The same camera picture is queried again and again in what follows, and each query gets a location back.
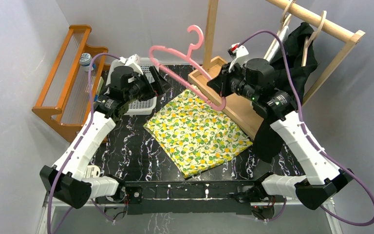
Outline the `yellow green patterned cloth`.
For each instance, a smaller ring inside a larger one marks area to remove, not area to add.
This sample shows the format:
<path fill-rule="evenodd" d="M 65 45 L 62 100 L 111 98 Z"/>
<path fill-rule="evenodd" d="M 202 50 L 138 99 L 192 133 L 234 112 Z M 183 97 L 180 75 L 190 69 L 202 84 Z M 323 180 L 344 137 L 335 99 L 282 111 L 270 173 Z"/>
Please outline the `yellow green patterned cloth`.
<path fill-rule="evenodd" d="M 184 178 L 231 161 L 253 144 L 231 118 L 188 89 L 162 107 L 144 127 Z"/>

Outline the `pink hanger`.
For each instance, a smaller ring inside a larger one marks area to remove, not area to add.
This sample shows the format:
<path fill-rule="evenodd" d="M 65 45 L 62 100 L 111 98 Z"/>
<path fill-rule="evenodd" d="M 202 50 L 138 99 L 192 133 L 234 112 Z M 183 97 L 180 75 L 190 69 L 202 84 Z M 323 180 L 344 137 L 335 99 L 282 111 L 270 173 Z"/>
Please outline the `pink hanger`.
<path fill-rule="evenodd" d="M 222 111 L 226 107 L 226 98 L 222 97 L 220 104 L 215 104 L 212 102 L 205 94 L 203 94 L 200 90 L 196 89 L 193 84 L 189 83 L 187 80 L 183 79 L 181 76 L 173 72 L 171 69 L 169 69 L 165 64 L 162 64 L 160 60 L 157 60 L 154 57 L 154 52 L 164 52 L 167 54 L 171 54 L 183 61 L 183 65 L 190 65 L 196 70 L 199 71 L 201 75 L 203 75 L 208 81 L 212 80 L 210 74 L 202 67 L 200 66 L 195 60 L 192 59 L 191 54 L 193 51 L 198 50 L 202 44 L 204 43 L 204 34 L 202 29 L 198 25 L 190 25 L 187 28 L 187 31 L 195 32 L 198 36 L 198 42 L 197 43 L 191 43 L 188 46 L 187 53 L 184 54 L 176 49 L 168 48 L 162 45 L 153 45 L 149 48 L 149 60 L 150 62 L 156 66 L 159 70 L 165 72 L 167 75 L 169 75 L 171 78 L 176 80 L 178 83 L 180 83 L 182 86 L 186 87 L 188 90 L 192 91 L 198 98 L 200 98 L 203 102 L 208 104 L 213 110 L 215 111 Z"/>

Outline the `black skirt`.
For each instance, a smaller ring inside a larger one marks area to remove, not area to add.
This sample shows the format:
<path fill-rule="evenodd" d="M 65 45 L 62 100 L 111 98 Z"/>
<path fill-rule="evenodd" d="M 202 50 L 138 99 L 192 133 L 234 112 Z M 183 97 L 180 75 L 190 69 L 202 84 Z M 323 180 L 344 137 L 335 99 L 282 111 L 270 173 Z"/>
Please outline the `black skirt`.
<path fill-rule="evenodd" d="M 302 66 L 305 39 L 309 38 L 313 32 L 314 30 L 310 24 L 302 22 L 299 27 L 289 34 L 288 39 L 284 42 L 290 75 L 300 101 L 303 99 L 305 84 L 310 74 L 318 67 L 312 44 L 308 47 L 306 65 Z M 275 69 L 275 86 L 288 93 L 291 98 L 295 98 L 288 83 L 281 52 L 274 56 L 271 65 Z M 253 152 L 261 161 L 266 163 L 272 162 L 273 157 L 280 153 L 284 143 L 282 138 L 270 127 L 270 124 L 274 121 L 276 121 L 275 118 L 265 119 L 253 140 Z"/>

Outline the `white cloth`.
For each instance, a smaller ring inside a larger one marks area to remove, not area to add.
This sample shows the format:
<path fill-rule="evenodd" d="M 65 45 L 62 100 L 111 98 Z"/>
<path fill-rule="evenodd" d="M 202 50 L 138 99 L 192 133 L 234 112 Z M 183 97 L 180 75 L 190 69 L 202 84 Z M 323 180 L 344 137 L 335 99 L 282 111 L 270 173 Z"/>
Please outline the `white cloth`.
<path fill-rule="evenodd" d="M 284 26 L 282 27 L 278 33 L 277 36 L 282 42 L 285 42 L 288 39 L 289 36 L 289 27 Z M 264 59 L 267 60 L 268 62 L 271 62 L 276 55 L 276 53 L 280 50 L 280 44 L 279 42 L 274 38 L 272 41 L 271 46 L 269 47 L 268 51 L 266 52 Z"/>

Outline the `beige wooden hanger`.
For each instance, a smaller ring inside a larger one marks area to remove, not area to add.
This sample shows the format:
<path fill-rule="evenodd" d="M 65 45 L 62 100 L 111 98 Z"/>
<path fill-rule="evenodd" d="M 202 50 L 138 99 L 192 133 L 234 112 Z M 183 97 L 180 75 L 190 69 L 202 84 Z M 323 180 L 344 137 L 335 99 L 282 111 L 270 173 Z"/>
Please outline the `beige wooden hanger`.
<path fill-rule="evenodd" d="M 310 37 L 305 38 L 304 42 L 304 47 L 303 47 L 303 54 L 302 54 L 302 61 L 301 61 L 301 66 L 304 67 L 306 66 L 307 63 L 307 56 L 308 56 L 308 48 L 311 45 L 311 43 L 319 36 L 319 34 L 322 31 L 322 28 L 324 26 L 325 20 L 327 16 L 327 11 L 323 11 L 321 13 L 321 19 L 320 19 L 320 24 L 317 27 L 317 30 L 314 31 Z"/>

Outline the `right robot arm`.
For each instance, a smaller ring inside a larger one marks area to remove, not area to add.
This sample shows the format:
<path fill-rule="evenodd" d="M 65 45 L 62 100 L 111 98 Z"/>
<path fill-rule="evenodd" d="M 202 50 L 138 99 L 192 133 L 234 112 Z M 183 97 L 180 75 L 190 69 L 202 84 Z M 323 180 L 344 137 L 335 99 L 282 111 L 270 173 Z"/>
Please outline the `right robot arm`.
<path fill-rule="evenodd" d="M 270 121 L 270 127 L 304 169 L 304 176 L 266 173 L 255 182 L 255 197 L 261 202 L 274 195 L 297 198 L 305 207 L 315 210 L 352 181 L 352 177 L 321 155 L 323 149 L 310 143 L 313 137 L 296 112 L 297 95 L 290 96 L 277 88 L 274 72 L 265 59 L 253 58 L 243 67 L 223 65 L 207 86 L 221 97 L 237 94 L 251 101 L 253 110 Z"/>

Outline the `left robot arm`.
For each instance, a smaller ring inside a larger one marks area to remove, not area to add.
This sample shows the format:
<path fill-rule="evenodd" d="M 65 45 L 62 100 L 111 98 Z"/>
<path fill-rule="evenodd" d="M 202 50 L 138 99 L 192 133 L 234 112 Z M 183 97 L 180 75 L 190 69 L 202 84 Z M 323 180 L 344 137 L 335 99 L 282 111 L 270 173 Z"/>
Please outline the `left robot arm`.
<path fill-rule="evenodd" d="M 51 196 L 75 209 L 88 200 L 107 196 L 114 203 L 122 202 L 126 190 L 120 179 L 112 176 L 86 178 L 85 171 L 100 144 L 134 101 L 149 100 L 163 95 L 171 88 L 155 66 L 149 71 L 153 82 L 129 66 L 117 66 L 111 81 L 98 95 L 87 121 L 70 147 L 52 166 L 44 165 L 39 176 Z"/>

